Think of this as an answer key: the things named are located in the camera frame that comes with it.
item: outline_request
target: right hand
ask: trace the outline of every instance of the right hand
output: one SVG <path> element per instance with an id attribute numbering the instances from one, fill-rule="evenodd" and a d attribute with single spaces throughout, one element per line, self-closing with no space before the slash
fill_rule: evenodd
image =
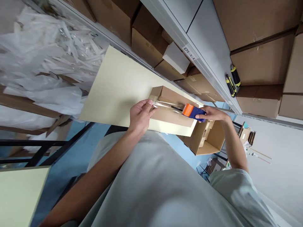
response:
<path id="1" fill-rule="evenodd" d="M 230 119 L 230 117 L 226 113 L 224 113 L 221 110 L 217 110 L 214 107 L 205 106 L 200 109 L 204 110 L 206 112 L 206 114 L 196 115 L 196 118 L 198 118 L 198 119 L 221 120 L 221 121 L 226 121 L 226 120 Z"/>

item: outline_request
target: hand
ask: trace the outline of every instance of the hand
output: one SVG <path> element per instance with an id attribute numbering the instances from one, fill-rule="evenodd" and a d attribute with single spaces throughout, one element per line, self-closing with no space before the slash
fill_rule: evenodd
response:
<path id="1" fill-rule="evenodd" d="M 230 119 L 230 117 L 224 113 L 223 111 L 217 110 L 214 107 L 205 106 L 200 108 L 201 110 L 204 110 L 206 112 L 205 115 L 198 114 L 196 115 L 196 118 L 198 119 L 207 119 L 207 120 L 220 120 L 220 121 L 227 121 Z"/>
<path id="2" fill-rule="evenodd" d="M 156 112 L 157 108 L 152 111 L 152 100 L 146 99 L 138 102 L 130 109 L 130 125 L 128 130 L 144 135 L 149 126 L 149 119 Z"/>

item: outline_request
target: shelf label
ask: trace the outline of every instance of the shelf label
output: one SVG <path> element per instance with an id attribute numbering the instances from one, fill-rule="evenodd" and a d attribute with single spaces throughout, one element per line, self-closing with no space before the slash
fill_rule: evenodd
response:
<path id="1" fill-rule="evenodd" d="M 190 44 L 186 44 L 183 47 L 183 52 L 193 61 L 199 58 L 197 53 L 193 50 Z"/>
<path id="2" fill-rule="evenodd" d="M 225 100 L 225 102 L 226 102 L 229 106 L 232 106 L 232 105 L 233 105 L 230 101 Z"/>

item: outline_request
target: white box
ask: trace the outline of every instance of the white box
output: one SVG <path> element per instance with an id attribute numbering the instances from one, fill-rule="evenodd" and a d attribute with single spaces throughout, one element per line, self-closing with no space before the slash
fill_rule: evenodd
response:
<path id="1" fill-rule="evenodd" d="M 172 42 L 166 48 L 163 59 L 166 60 L 172 67 L 174 67 L 174 69 L 177 70 L 180 74 L 185 73 L 187 67 L 189 66 L 189 60 L 174 42 Z"/>

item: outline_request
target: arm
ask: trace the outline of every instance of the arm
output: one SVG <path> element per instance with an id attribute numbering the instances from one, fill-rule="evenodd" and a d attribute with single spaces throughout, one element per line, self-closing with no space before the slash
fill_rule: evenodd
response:
<path id="1" fill-rule="evenodd" d="M 196 118 L 221 121 L 225 135 L 227 157 L 231 166 L 234 169 L 243 169 L 248 172 L 243 145 L 230 117 L 226 113 L 210 106 L 202 107 L 201 109 L 206 112 L 206 115 L 196 115 Z"/>
<path id="2" fill-rule="evenodd" d="M 152 100 L 143 100 L 130 110 L 130 126 L 124 136 L 100 159 L 79 182 L 58 202 L 40 227 L 57 227 L 70 220 L 81 222 L 113 181 L 124 161 L 145 134 Z"/>

